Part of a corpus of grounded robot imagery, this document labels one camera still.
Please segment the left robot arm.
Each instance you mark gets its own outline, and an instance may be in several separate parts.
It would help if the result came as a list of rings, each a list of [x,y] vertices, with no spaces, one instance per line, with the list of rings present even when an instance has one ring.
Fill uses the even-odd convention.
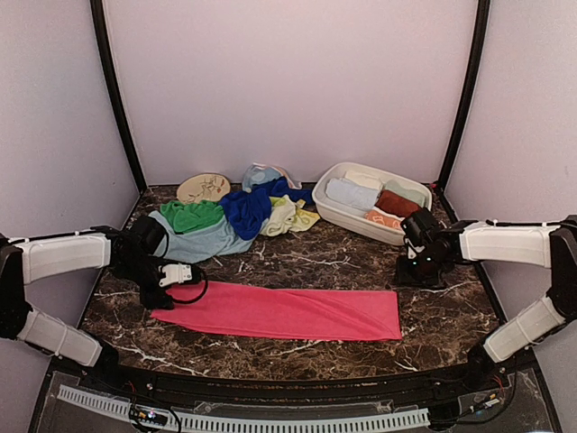
[[[127,385],[119,354],[102,338],[80,330],[29,300],[27,289],[75,273],[110,271],[135,284],[147,309],[172,308],[161,284],[172,262],[154,254],[158,240],[133,230],[94,226],[38,237],[1,239],[1,338],[30,345],[87,369],[108,393]]]

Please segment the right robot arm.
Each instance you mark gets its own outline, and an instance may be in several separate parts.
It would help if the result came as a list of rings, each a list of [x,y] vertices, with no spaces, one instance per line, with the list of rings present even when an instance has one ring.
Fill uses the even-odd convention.
[[[467,354],[460,383],[481,390],[506,361],[567,327],[576,319],[576,217],[560,221],[504,222],[459,220],[449,226],[422,208],[401,224],[406,251],[397,260],[401,285],[432,289],[444,273],[472,264],[490,280],[518,289],[536,281],[549,286],[530,290],[527,305],[481,338]]]

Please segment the pink towel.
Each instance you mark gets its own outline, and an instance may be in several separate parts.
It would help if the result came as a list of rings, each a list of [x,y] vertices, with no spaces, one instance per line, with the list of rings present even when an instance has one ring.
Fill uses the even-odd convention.
[[[386,290],[267,289],[211,281],[199,301],[155,309],[151,316],[229,336],[362,342],[402,338],[398,296]]]

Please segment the large pale blue towel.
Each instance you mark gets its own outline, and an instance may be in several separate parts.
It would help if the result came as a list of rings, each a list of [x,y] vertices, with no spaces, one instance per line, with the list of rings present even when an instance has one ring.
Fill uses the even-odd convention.
[[[358,185],[345,178],[333,178],[328,181],[325,194],[342,205],[368,211],[377,202],[380,191]]]

